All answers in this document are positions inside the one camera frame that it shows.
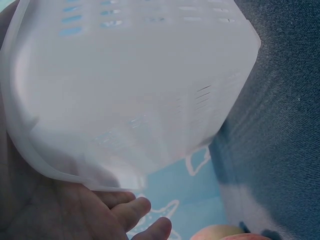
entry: denim fabric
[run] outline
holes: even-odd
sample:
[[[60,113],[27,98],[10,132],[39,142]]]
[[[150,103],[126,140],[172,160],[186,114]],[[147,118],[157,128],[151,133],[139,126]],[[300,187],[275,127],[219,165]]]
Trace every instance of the denim fabric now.
[[[257,62],[210,146],[228,220],[320,239],[320,1],[235,0]]]

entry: plastic container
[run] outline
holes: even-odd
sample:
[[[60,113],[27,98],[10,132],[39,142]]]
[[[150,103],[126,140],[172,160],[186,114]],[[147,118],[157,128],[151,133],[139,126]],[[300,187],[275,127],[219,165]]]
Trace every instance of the plastic container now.
[[[0,53],[8,132],[49,178],[143,189],[212,140],[259,47],[232,0],[20,0]]]

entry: ventilation slot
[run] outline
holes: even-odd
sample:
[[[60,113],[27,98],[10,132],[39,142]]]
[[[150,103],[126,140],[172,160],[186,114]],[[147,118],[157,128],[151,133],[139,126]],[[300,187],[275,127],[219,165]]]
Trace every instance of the ventilation slot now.
[[[229,12],[228,9],[224,9],[224,8],[213,8],[213,10],[218,13],[228,13]]]
[[[146,23],[164,23],[166,19],[164,17],[146,17],[144,21]]]
[[[122,20],[114,20],[114,21],[105,21],[100,24],[100,27],[102,28],[116,28],[122,25],[124,22]]]
[[[112,4],[118,4],[118,0],[110,0],[110,1],[102,1],[100,4],[101,5],[112,5]]]
[[[100,14],[103,16],[110,16],[110,15],[119,14],[119,13],[121,13],[121,10],[115,9],[115,10],[109,10],[109,11],[102,11]]]
[[[234,23],[235,20],[229,18],[219,18],[219,21],[222,23]]]
[[[76,35],[76,34],[80,33],[81,31],[82,31],[82,27],[81,26],[65,28],[65,29],[60,31],[59,35],[61,37],[67,37],[67,36]]]
[[[63,11],[65,13],[70,13],[70,12],[75,12],[77,10],[79,10],[81,8],[81,6],[71,6],[71,7],[66,7],[63,9]]]
[[[81,18],[82,18],[81,15],[70,16],[70,17],[63,18],[61,20],[61,22],[64,23],[64,24],[69,24],[69,23],[72,23],[72,22],[79,21]]]

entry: finger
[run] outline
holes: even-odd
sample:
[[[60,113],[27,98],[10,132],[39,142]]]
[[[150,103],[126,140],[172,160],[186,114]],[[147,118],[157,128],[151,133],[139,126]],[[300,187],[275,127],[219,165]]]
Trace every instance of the finger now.
[[[166,217],[161,217],[147,230],[135,235],[132,240],[167,240],[171,229],[171,221]]]
[[[94,192],[109,209],[136,199],[132,192]]]
[[[131,202],[115,206],[111,212],[125,232],[128,232],[137,225],[144,215],[150,212],[150,209],[150,201],[145,197],[139,197]]]
[[[72,208],[72,212],[67,214],[79,218],[77,220],[83,222],[93,239],[128,239],[109,208],[88,188],[82,184],[66,182],[57,186],[57,189],[63,195],[61,201]]]

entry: blue fabric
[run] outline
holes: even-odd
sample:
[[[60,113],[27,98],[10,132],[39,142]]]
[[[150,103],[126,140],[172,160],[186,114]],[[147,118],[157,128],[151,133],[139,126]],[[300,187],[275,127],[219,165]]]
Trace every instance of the blue fabric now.
[[[320,1],[236,3],[262,45],[210,146],[228,220],[275,240],[318,240]]]
[[[228,223],[207,148],[151,174],[148,184],[147,190],[136,195],[150,199],[152,210],[129,237],[159,217],[172,221],[169,240],[189,240],[205,227]]]

